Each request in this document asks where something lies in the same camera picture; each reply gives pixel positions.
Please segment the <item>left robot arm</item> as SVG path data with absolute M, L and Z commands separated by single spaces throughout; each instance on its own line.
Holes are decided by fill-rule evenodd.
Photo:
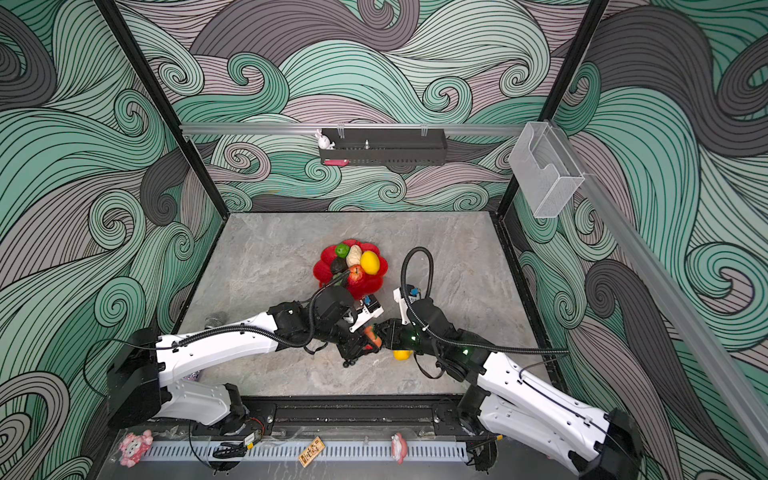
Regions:
M 335 345 L 344 365 L 351 366 L 379 350 L 371 323 L 382 313 L 374 295 L 355 299 L 343 286 L 327 286 L 306 303 L 282 302 L 248 319 L 198 332 L 137 330 L 120 341 L 106 369 L 107 424 L 121 429 L 151 419 L 179 419 L 220 435 L 237 433 L 248 417 L 238 388 L 196 383 L 189 375 L 248 356 L 307 350 L 313 340 Z

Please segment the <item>large yellow fake lemon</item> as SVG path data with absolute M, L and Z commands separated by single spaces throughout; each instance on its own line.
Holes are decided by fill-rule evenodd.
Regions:
M 360 258 L 359 265 L 369 276 L 376 276 L 381 270 L 381 260 L 374 251 L 364 251 Z

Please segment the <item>green fake lime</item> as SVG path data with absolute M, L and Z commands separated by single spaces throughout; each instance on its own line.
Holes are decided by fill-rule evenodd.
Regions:
M 336 256 L 345 259 L 349 255 L 350 246 L 346 243 L 340 243 L 335 248 Z

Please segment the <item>red fake strawberry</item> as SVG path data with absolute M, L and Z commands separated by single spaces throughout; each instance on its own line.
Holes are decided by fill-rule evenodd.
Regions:
M 366 327 L 364 334 L 374 349 L 378 350 L 382 347 L 382 338 L 374 331 L 373 326 Z

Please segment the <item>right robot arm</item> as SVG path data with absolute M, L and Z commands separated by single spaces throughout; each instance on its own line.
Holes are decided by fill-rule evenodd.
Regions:
M 501 347 L 456 328 L 431 290 L 407 282 L 410 260 L 431 252 L 412 248 L 403 260 L 398 293 L 401 317 L 375 326 L 386 348 L 435 359 L 441 374 L 468 385 L 457 408 L 473 434 L 502 435 L 555 460 L 581 479 L 638 479 L 644 454 L 636 421 L 615 408 L 606 412 L 579 401 L 518 365 L 523 347 Z

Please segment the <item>red wrinkled fake pepper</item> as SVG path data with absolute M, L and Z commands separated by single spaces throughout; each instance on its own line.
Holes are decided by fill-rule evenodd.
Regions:
M 353 265 L 348 270 L 348 283 L 350 285 L 357 285 L 362 283 L 366 278 L 366 273 L 361 265 Z

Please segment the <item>wooden tag sign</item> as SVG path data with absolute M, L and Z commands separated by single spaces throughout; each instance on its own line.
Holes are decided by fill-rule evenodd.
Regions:
M 310 444 L 299 454 L 298 461 L 302 467 L 308 467 L 324 450 L 325 443 L 320 437 L 315 437 Z

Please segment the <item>small yellow fake lemon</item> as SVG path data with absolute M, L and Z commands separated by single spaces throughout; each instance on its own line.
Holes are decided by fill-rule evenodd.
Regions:
M 409 350 L 394 350 L 393 357 L 397 361 L 406 361 L 412 357 L 413 352 Z

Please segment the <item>dark brown fake avocado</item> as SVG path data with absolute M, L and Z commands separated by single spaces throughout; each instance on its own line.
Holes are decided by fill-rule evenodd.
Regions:
M 344 258 L 336 257 L 331 262 L 331 274 L 333 276 L 344 272 L 347 269 L 347 263 Z

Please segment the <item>aluminium wall rail right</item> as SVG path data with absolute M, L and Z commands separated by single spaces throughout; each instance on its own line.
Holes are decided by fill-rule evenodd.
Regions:
M 734 363 L 678 283 L 622 213 L 597 176 L 587 170 L 566 133 L 556 123 L 556 144 L 564 150 L 567 168 L 576 171 L 580 188 L 595 207 L 605 226 L 635 266 L 664 316 L 671 321 L 699 365 L 748 436 L 762 459 L 767 458 L 767 406 L 743 371 Z

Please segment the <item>white rabbit figurine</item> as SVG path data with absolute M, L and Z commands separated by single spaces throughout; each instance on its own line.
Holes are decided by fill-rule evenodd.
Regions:
M 333 150 L 335 143 L 321 129 L 315 131 L 314 137 L 320 150 Z

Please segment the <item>purple glitter microphone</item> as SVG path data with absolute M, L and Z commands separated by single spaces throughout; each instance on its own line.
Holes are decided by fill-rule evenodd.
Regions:
M 225 312 L 217 312 L 210 314 L 204 321 L 204 329 L 219 328 L 228 323 L 228 315 Z M 189 381 L 199 381 L 202 375 L 201 370 L 197 370 L 185 377 Z

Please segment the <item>cream white fake pear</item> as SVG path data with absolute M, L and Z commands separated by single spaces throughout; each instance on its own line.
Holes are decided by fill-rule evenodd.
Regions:
M 352 245 L 345 258 L 347 266 L 353 267 L 355 265 L 360 265 L 362 254 L 363 251 L 360 245 Z

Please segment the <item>pink plush toy left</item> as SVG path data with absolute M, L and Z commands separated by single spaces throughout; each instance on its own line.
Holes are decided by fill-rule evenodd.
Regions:
M 149 451 L 154 438 L 150 430 L 141 434 L 128 433 L 120 443 L 120 465 L 131 468 L 135 466 Z

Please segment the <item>red flower-shaped fruit bowl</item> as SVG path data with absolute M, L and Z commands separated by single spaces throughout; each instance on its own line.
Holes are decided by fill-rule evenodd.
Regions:
M 344 286 L 355 299 L 362 299 L 365 295 L 369 294 L 375 294 L 382 286 L 384 277 L 388 271 L 388 262 L 387 260 L 382 256 L 379 248 L 372 243 L 364 243 L 356 239 L 347 239 L 343 240 L 341 243 L 346 243 L 350 247 L 352 245 L 360 245 L 362 248 L 362 251 L 374 251 L 381 260 L 381 270 L 379 271 L 379 274 L 376 276 L 369 276 L 366 274 L 365 280 L 357 285 L 350 285 L 348 283 L 347 277 L 348 277 L 348 270 L 350 267 L 347 266 L 347 269 L 344 271 L 347 273 L 347 277 L 345 279 L 342 279 L 340 281 L 340 284 Z M 334 258 L 336 258 L 335 248 L 338 244 L 331 245 L 326 247 L 320 255 L 320 259 L 315 263 L 313 267 L 313 275 L 315 279 L 318 281 L 320 286 L 325 286 L 326 284 L 330 283 L 334 279 L 339 279 L 342 274 L 338 274 L 333 276 L 331 274 L 331 262 Z

